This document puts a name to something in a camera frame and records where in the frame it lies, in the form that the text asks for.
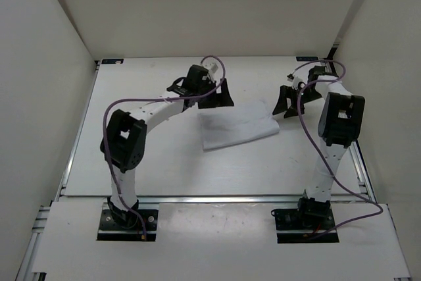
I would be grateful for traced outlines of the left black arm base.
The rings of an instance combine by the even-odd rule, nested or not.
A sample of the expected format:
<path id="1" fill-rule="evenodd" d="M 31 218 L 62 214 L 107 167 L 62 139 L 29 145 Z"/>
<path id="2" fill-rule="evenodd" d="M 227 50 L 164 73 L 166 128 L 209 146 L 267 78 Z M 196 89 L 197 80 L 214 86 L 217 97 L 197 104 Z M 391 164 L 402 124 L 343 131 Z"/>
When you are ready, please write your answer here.
<path id="1" fill-rule="evenodd" d="M 154 242 L 157 237 L 159 210 L 138 209 L 138 207 L 139 202 L 136 202 L 133 209 L 142 217 L 145 226 L 137 215 L 127 210 L 117 209 L 108 198 L 107 204 L 103 205 L 101 211 L 97 240 Z"/>

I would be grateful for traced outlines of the right blue corner label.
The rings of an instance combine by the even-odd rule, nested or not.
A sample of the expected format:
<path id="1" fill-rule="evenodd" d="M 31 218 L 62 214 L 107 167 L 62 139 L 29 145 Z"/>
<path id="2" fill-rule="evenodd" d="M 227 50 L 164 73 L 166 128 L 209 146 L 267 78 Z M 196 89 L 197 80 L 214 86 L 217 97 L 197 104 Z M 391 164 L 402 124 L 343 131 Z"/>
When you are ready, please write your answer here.
<path id="1" fill-rule="evenodd" d="M 311 61 L 317 61 L 318 57 L 312 57 L 312 56 L 296 56 L 296 61 L 300 63 L 306 63 Z"/>

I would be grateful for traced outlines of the aluminium frame rail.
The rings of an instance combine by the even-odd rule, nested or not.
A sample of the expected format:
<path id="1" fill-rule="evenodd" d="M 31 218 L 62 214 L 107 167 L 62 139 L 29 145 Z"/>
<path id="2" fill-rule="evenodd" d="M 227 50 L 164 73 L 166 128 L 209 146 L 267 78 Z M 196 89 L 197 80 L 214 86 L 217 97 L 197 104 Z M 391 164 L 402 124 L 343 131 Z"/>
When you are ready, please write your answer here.
<path id="1" fill-rule="evenodd" d="M 158 203 L 295 203 L 300 195 L 141 195 L 137 199 L 142 204 Z M 60 195 L 56 201 L 96 199 L 106 201 L 105 196 L 69 196 Z M 353 195 L 334 195 L 334 203 L 363 203 L 361 198 Z"/>

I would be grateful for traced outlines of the blue corner label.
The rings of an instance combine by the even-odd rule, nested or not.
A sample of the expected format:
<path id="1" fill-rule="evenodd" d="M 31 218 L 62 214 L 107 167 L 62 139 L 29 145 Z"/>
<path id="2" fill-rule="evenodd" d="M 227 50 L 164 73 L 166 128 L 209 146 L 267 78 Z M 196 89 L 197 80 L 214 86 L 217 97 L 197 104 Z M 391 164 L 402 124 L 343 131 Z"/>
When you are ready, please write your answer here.
<path id="1" fill-rule="evenodd" d="M 101 64 L 122 64 L 124 59 L 103 59 Z"/>
<path id="2" fill-rule="evenodd" d="M 306 63 L 311 61 L 317 61 L 318 57 L 312 57 L 312 56 L 296 56 L 296 61 L 300 63 Z"/>

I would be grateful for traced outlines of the left blue corner label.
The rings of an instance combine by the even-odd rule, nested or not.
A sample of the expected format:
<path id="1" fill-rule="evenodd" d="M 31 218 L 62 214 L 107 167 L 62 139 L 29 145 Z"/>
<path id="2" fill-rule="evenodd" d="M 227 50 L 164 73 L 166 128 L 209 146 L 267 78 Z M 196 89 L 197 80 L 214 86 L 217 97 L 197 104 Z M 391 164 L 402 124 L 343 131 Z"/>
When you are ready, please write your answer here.
<path id="1" fill-rule="evenodd" d="M 103 59 L 101 64 L 122 64 L 124 59 Z"/>

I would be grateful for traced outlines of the white skirt cloth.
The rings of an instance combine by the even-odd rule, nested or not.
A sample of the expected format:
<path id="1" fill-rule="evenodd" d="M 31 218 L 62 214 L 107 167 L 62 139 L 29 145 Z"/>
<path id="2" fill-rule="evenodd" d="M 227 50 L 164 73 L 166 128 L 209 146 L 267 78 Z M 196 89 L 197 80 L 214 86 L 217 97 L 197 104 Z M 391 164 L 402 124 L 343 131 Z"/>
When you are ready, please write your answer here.
<path id="1" fill-rule="evenodd" d="M 198 118 L 204 151 L 248 143 L 280 131 L 263 100 L 203 111 Z"/>

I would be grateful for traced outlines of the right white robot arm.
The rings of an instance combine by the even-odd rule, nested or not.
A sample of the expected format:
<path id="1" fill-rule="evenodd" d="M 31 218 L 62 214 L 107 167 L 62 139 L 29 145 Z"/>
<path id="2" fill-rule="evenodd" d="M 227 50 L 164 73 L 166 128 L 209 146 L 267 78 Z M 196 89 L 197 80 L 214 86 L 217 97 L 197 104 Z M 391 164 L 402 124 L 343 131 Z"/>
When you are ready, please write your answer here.
<path id="1" fill-rule="evenodd" d="M 312 67 L 306 82 L 293 73 L 287 79 L 291 84 L 280 87 L 273 115 L 297 116 L 303 122 L 305 104 L 324 100 L 317 129 L 319 158 L 295 212 L 297 224 L 310 228 L 328 218 L 334 178 L 346 150 L 359 137 L 365 99 L 346 90 L 341 80 L 323 66 Z"/>

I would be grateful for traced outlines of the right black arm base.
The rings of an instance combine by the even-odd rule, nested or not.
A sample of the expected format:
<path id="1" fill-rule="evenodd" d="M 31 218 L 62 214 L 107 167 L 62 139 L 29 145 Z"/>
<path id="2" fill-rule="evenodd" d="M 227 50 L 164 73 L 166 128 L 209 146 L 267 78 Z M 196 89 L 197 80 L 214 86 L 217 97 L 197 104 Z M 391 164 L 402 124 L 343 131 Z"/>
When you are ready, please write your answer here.
<path id="1" fill-rule="evenodd" d="M 292 243 L 338 243 L 331 203 L 300 198 L 296 208 L 272 209 L 277 242 Z"/>

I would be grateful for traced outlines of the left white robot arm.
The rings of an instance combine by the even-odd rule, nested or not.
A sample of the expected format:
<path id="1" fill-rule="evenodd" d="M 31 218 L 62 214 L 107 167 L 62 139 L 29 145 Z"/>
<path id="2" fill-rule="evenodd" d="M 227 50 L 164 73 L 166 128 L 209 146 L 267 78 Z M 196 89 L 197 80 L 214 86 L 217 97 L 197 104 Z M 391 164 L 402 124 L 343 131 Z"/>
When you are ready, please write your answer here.
<path id="1" fill-rule="evenodd" d="M 222 66 L 222 63 L 194 64 L 186 76 L 174 80 L 163 94 L 144 101 L 141 107 L 131 111 L 107 108 L 100 150 L 111 172 L 112 193 L 107 203 L 112 218 L 121 227 L 131 228 L 141 221 L 134 170 L 144 156 L 147 134 L 192 107 L 213 109 L 234 105 L 226 79 L 214 78 Z"/>

